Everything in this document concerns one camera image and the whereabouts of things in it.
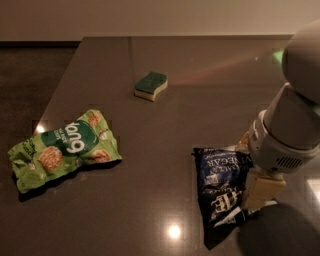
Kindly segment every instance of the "dark blue snack bag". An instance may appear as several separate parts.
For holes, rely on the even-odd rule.
[[[198,173],[198,201],[203,224],[214,228],[241,204],[250,155],[223,149],[194,148]]]

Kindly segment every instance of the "green sponge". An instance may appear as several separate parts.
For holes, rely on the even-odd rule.
[[[135,86],[134,95],[150,101],[155,101],[156,96],[166,89],[168,78],[164,74],[149,72]]]

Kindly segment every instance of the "snack bag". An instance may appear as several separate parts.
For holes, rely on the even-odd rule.
[[[8,153],[21,193],[41,187],[82,165],[122,159],[117,141],[98,110],[88,110],[64,128],[33,136]]]
[[[228,215],[241,204],[247,173],[253,167],[250,155],[213,148],[195,148],[194,155],[204,226],[230,224]]]

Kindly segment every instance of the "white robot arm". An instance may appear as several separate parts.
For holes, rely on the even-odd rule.
[[[292,37],[282,69],[288,83],[259,114],[248,136],[252,160],[268,173],[270,184],[273,175],[297,171],[320,150],[320,21]]]

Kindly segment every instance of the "scouring pad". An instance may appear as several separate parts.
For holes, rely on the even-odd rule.
[[[164,74],[149,72],[136,85],[134,95],[150,101],[155,101],[156,96],[166,89],[168,86],[168,78]]]

